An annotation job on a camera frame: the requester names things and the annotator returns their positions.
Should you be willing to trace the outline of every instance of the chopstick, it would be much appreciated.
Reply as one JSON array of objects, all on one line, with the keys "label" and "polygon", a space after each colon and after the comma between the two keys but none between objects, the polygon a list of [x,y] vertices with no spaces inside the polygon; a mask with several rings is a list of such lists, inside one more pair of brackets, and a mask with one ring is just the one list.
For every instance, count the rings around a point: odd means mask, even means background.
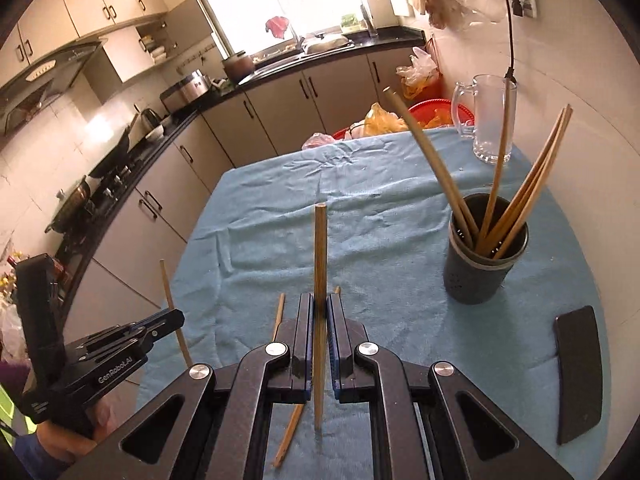
[{"label": "chopstick", "polygon": [[278,300],[278,308],[276,309],[276,322],[273,325],[272,341],[276,341],[276,334],[278,333],[278,327],[282,323],[282,312],[284,311],[284,292],[280,293],[280,299]]},{"label": "chopstick", "polygon": [[500,133],[500,146],[498,147],[498,160],[495,163],[494,183],[491,186],[489,200],[484,210],[482,227],[476,239],[476,252],[486,237],[489,231],[489,225],[491,225],[491,220],[494,218],[495,201],[498,198],[498,188],[500,187],[500,178],[502,177],[502,167],[504,165],[504,153],[507,150],[507,137],[509,135],[509,108],[511,105],[511,92],[509,92],[510,83],[509,79],[504,78],[504,111],[502,113],[502,131]]},{"label": "chopstick", "polygon": [[556,156],[558,155],[558,150],[560,149],[560,143],[562,142],[562,138],[564,137],[564,133],[566,131],[567,126],[569,125],[569,120],[571,120],[571,115],[574,110],[570,105],[564,107],[564,111],[562,113],[562,121],[560,127],[558,129],[558,133],[556,134],[556,138],[553,141],[553,145],[551,146],[550,151],[548,152],[545,161],[538,172],[538,176],[535,182],[532,182],[532,191],[530,196],[526,199],[524,206],[522,207],[522,211],[518,216],[518,219],[515,221],[513,227],[511,227],[507,237],[504,239],[504,242],[498,249],[497,253],[494,254],[494,260],[499,259],[505,251],[509,248],[509,245],[513,242],[513,239],[517,236],[518,232],[524,225],[524,222],[527,221],[527,217],[531,213],[531,209],[535,205],[540,193],[542,192],[543,187],[545,186],[546,180],[549,176],[549,172],[553,167],[554,162],[556,161]]},{"label": "chopstick", "polygon": [[313,393],[316,431],[322,429],[326,356],[326,204],[316,204],[314,233],[314,339]]},{"label": "chopstick", "polygon": [[[340,285],[335,287],[334,294],[340,294]],[[273,459],[274,467],[280,467],[282,465],[282,462],[284,462],[284,457],[286,457],[289,446],[291,445],[291,441],[293,440],[293,435],[296,433],[296,428],[298,427],[300,416],[302,415],[302,410],[304,410],[304,407],[304,404],[296,404],[293,408],[291,418],[289,419],[289,423],[287,424],[287,429],[285,430],[284,436],[282,437],[282,442],[280,443],[280,447],[278,448],[276,457]]]},{"label": "chopstick", "polygon": [[529,171],[526,179],[523,184],[520,186],[520,189],[513,197],[507,209],[505,209],[504,213],[500,219],[496,222],[495,226],[491,229],[489,234],[486,236],[484,240],[476,247],[476,253],[481,256],[488,256],[488,254],[494,249],[494,247],[500,242],[504,236],[509,231],[509,228],[513,226],[513,223],[518,219],[518,216],[522,212],[522,208],[525,205],[525,202],[533,192],[533,186],[538,177],[538,172],[540,171],[544,161],[546,160],[546,156],[553,145],[554,140],[556,139],[556,135],[558,134],[558,129],[562,122],[562,118],[564,118],[565,108],[563,108],[558,114],[558,118],[554,123],[554,127],[551,129],[551,133],[546,139],[545,145],[538,155],[533,167]]},{"label": "chopstick", "polygon": [[[171,295],[171,288],[169,287],[169,278],[166,275],[166,267],[164,266],[164,260],[160,260],[160,274],[162,274],[162,286],[164,286],[164,295],[166,296],[166,303],[169,306],[170,310],[175,308],[174,305],[174,297]],[[179,328],[175,331],[175,335],[178,338],[178,346],[180,347],[180,352],[182,352],[182,357],[184,357],[184,362],[187,364],[187,369],[193,366],[193,359],[191,359],[191,355],[189,354],[189,347],[187,346],[187,341],[184,338],[184,334],[182,333],[182,329]]]},{"label": "chopstick", "polygon": [[384,93],[388,96],[396,109],[396,112],[404,119],[404,122],[414,136],[415,142],[422,150],[422,153],[431,166],[433,173],[438,179],[438,182],[449,201],[453,215],[456,218],[456,222],[462,231],[464,243],[469,248],[473,248],[474,243],[472,235],[478,235],[478,226],[476,225],[476,221],[471,215],[471,211],[469,211],[466,202],[462,199],[458,186],[456,186],[456,183],[453,181],[451,174],[438,155],[438,152],[433,147],[429,137],[424,135],[420,124],[418,124],[418,121],[416,121],[411,115],[411,112],[408,110],[402,99],[389,87],[385,88]]}]

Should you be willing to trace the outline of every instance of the table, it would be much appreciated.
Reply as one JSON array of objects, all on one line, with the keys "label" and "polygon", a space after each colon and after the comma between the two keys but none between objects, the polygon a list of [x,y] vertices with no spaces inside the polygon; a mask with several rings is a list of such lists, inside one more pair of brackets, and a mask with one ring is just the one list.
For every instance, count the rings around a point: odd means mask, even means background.
[{"label": "table", "polygon": [[[463,194],[488,192],[494,167],[452,128],[429,132]],[[500,195],[510,198],[530,164],[514,151]],[[172,280],[196,362],[238,362],[268,341],[278,294],[285,319],[313,288],[313,204],[328,207],[328,286],[342,287],[347,317],[401,359],[455,364],[576,480],[591,479],[610,409],[606,329],[593,277],[558,204],[546,190],[529,220],[526,253],[485,304],[446,295],[442,266],[450,208],[409,133],[337,142],[227,172]],[[553,321],[585,304],[598,320],[604,372],[599,425],[556,444],[559,374]],[[184,371],[175,337],[156,343],[138,406]],[[291,407],[276,405],[265,478],[372,478],[366,405],[340,405],[326,381],[322,436],[309,405],[279,472],[274,457]]]}]

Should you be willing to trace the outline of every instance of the black cup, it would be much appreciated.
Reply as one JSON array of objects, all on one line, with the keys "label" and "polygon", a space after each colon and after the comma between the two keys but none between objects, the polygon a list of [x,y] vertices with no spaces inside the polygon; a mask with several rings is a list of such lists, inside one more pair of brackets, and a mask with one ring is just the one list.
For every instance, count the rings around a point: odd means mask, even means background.
[{"label": "black cup", "polygon": [[[475,193],[465,196],[464,200],[476,220],[476,224],[480,227],[484,219],[486,205],[489,202],[489,194]],[[491,227],[502,216],[508,205],[507,200],[501,197],[497,198]],[[449,220],[449,249],[443,272],[444,288],[454,300],[460,303],[484,303],[496,293],[504,281],[504,277],[524,252],[528,241],[529,228],[525,223],[511,242],[503,258],[498,260],[485,258],[465,245],[462,232],[452,214]],[[492,254],[500,247],[500,244],[492,251]]]}]

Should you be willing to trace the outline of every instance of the clear glass beer mug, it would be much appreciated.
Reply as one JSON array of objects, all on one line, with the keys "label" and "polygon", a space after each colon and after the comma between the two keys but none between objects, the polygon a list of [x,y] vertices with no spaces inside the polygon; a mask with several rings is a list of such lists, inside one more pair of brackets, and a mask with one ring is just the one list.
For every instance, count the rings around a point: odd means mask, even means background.
[{"label": "clear glass beer mug", "polygon": [[[509,81],[509,115],[507,130],[507,147],[504,161],[511,157],[513,145],[513,125],[516,118],[516,94],[518,86]],[[474,96],[475,126],[462,124],[458,118],[458,104],[460,96],[471,93]],[[497,75],[476,75],[471,84],[456,83],[456,89],[451,98],[451,118],[453,124],[463,137],[472,137],[473,150],[476,157],[485,162],[495,164],[498,161],[500,149],[500,134],[502,133],[502,116],[504,113],[504,78]]]}]

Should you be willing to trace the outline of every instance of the silver screw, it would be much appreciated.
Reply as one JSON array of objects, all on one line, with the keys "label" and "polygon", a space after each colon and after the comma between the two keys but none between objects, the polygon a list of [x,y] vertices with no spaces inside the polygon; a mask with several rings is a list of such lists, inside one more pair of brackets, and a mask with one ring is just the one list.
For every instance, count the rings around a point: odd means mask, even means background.
[{"label": "silver screw", "polygon": [[378,353],[378,345],[369,342],[361,343],[358,346],[358,352],[362,355],[375,355]]},{"label": "silver screw", "polygon": [[193,365],[189,368],[189,375],[191,379],[204,379],[209,375],[209,367],[207,365]]},{"label": "silver screw", "polygon": [[443,377],[449,377],[450,375],[453,375],[453,372],[456,371],[453,365],[451,363],[447,363],[446,361],[440,361],[439,363],[436,363],[433,367],[433,370],[438,375],[441,375]]},{"label": "silver screw", "polygon": [[287,345],[285,345],[284,343],[269,343],[264,348],[264,351],[269,355],[277,357],[287,351]]}]

